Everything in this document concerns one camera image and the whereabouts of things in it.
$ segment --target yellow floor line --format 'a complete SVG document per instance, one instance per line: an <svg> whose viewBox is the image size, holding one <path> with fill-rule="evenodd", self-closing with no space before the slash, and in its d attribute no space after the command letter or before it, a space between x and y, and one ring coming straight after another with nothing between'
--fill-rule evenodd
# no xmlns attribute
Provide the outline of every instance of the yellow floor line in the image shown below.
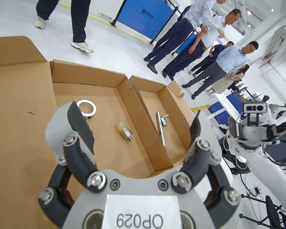
<svg viewBox="0 0 286 229"><path fill-rule="evenodd" d="M64 5L64 4L62 4L62 3L58 3L58 5L60 5L60 6L62 6L62 7L65 7L65 8L67 8L67 9L71 9L69 6ZM122 33L128 35L128 36L131 36L131 37L133 37L133 38L135 38L135 39L137 39L137 40L140 40L140 41L143 42L143 43L146 43L146 44L148 44L148 45L151 45L150 43L148 43L148 42L146 42L146 41L144 41L144 40L142 40L142 39L140 39L140 38L138 38L138 37L135 37L135 36L133 36L132 34L129 34L129 33L125 32L125 31L123 31L123 30L121 30L121 29L119 29L119 28L113 27L111 24L106 23L106 22L104 22L104 21L102 21L102 20L100 20L100 19L98 19L98 18L95 18L94 16L90 16L90 15L89 15L89 17L92 18L92 19L94 19L94 20L96 20L96 21L98 21L98 22L101 22L102 24L106 24L106 25L108 25L108 26L110 26L110 27L112 27L112 28L114 28L114 29L116 29L116 30L118 30L118 31L120 31L120 32L122 32Z"/></svg>
<svg viewBox="0 0 286 229"><path fill-rule="evenodd" d="M213 104L207 104L207 105L204 105L204 106L201 106L201 107L196 107L196 108L191 108L192 112L195 113L197 112L198 110L203 110L203 109L206 109L208 108L209 106L212 106Z"/></svg>

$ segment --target metal shaft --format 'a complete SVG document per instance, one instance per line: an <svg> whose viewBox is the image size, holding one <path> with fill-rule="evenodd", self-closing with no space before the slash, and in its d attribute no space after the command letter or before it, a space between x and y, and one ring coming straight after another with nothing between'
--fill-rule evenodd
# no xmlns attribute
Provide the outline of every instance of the metal shaft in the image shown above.
<svg viewBox="0 0 286 229"><path fill-rule="evenodd" d="M160 112L158 111L158 112L156 113L156 115L157 115L157 121L158 121L159 135L160 135L160 137L161 137L161 141L162 141L163 147L166 148Z"/></svg>

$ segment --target label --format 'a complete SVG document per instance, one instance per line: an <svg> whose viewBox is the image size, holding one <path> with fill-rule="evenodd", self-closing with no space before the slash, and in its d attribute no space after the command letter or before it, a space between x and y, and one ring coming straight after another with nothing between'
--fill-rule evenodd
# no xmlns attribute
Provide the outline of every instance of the label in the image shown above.
<svg viewBox="0 0 286 229"><path fill-rule="evenodd" d="M182 228L177 196L107 195L102 229Z"/></svg>

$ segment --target cardboard tray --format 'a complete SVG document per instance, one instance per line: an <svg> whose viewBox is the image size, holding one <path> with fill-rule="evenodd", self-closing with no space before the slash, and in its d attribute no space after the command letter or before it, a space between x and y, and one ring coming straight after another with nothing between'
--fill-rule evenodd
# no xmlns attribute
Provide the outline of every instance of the cardboard tray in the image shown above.
<svg viewBox="0 0 286 229"><path fill-rule="evenodd" d="M160 115L169 114L167 126L163 127L166 151L171 162L176 165L184 159L191 142L190 126L194 115L182 98L181 88L175 81L165 84L132 76L129 80L138 95L140 102L158 133L156 112Z"/></svg>
<svg viewBox="0 0 286 229"><path fill-rule="evenodd" d="M172 167L124 74L47 62L27 37L0 37L0 229L55 228L37 201L56 167L45 129L57 107L80 99L97 107L87 123L95 137L100 170L145 178ZM115 127L120 121L131 130L132 142L126 142ZM68 190L74 200L82 189L72 177Z"/></svg>

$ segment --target table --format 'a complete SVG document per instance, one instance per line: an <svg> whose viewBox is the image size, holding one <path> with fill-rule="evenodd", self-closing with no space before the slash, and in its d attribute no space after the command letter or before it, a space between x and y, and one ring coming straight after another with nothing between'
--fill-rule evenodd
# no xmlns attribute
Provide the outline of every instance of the table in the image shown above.
<svg viewBox="0 0 286 229"><path fill-rule="evenodd" d="M227 99L227 97L223 94L215 94L215 97L218 99L219 103L222 105L222 109L217 110L216 112L210 114L207 118L208 120L215 117L216 115L227 111L227 113L233 117L233 119L237 119L239 117L239 112L233 106L233 104Z"/></svg>

